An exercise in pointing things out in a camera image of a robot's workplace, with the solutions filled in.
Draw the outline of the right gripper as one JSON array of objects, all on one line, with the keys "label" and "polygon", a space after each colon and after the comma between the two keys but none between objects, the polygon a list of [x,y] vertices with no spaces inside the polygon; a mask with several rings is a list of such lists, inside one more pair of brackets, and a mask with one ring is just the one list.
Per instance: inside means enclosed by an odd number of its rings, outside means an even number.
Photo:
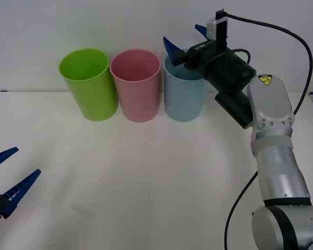
[{"label": "right gripper", "polygon": [[[207,28],[199,24],[195,29],[207,40]],[[232,71],[226,65],[225,58],[219,55],[228,52],[227,46],[218,46],[216,41],[208,40],[194,45],[187,52],[178,48],[166,37],[163,37],[164,47],[167,51],[171,64],[176,67],[185,64],[185,68],[202,76],[231,76]]]}]

